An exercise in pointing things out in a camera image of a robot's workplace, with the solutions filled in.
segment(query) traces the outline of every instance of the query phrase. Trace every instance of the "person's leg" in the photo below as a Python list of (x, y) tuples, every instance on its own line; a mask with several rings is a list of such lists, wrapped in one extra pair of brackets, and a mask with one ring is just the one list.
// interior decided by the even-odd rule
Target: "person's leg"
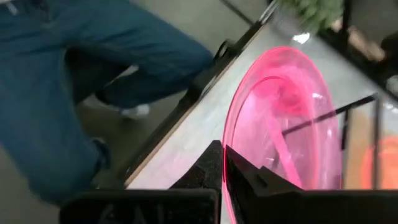
[(20, 7), (0, 5), (0, 144), (40, 198), (62, 203), (90, 186), (100, 154), (65, 82), (64, 50)]
[[(206, 48), (129, 0), (89, 0), (78, 5), (65, 12), (80, 15), (74, 22), (82, 32), (70, 32), (72, 42), (139, 66), (138, 72), (106, 87), (104, 96), (113, 105), (132, 108), (182, 91), (212, 63)], [(69, 22), (67, 18), (60, 23)]]

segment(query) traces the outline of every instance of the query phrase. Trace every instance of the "white surface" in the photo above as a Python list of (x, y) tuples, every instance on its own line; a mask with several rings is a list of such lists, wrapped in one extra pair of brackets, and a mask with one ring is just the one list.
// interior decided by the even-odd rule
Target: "white surface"
[[(189, 170), (212, 140), (222, 140), (229, 104), (253, 61), (268, 49), (292, 44), (307, 54), (320, 69), (335, 108), (377, 91), (359, 70), (316, 37), (300, 45), (278, 34), (271, 26), (265, 26), (128, 188), (166, 189), (174, 184)], [(384, 114), (391, 121), (388, 122), (387, 129), (398, 127), (397, 116), (392, 110)], [(229, 223), (224, 211), (222, 223)]]

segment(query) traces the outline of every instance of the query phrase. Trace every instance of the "pink bowl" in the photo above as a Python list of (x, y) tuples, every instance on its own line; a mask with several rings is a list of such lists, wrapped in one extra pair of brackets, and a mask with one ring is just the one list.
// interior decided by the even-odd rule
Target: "pink bowl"
[[(339, 189), (342, 155), (335, 116), (282, 135), (331, 111), (330, 94), (313, 62), (295, 48), (276, 47), (262, 54), (239, 84), (223, 145), (302, 189)], [(227, 195), (225, 169), (223, 175)]]

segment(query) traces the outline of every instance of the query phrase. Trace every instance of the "jeans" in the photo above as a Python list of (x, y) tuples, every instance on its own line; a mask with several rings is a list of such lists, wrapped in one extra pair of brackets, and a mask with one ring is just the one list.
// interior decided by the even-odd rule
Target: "jeans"
[(128, 0), (0, 4), (0, 143), (43, 200), (90, 188), (102, 154), (75, 114), (64, 54), (80, 46), (139, 71), (104, 89), (121, 108), (184, 90), (212, 56)]

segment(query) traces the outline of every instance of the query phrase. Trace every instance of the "shoe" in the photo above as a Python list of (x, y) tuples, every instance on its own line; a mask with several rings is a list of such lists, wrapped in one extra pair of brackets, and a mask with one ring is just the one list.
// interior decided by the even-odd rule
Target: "shoe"
[(107, 109), (111, 111), (116, 111), (125, 118), (131, 118), (131, 119), (145, 118), (150, 111), (149, 105), (138, 105), (135, 108), (131, 109), (118, 108), (117, 106), (103, 103), (95, 95), (91, 95), (83, 102), (83, 104), (93, 109)]

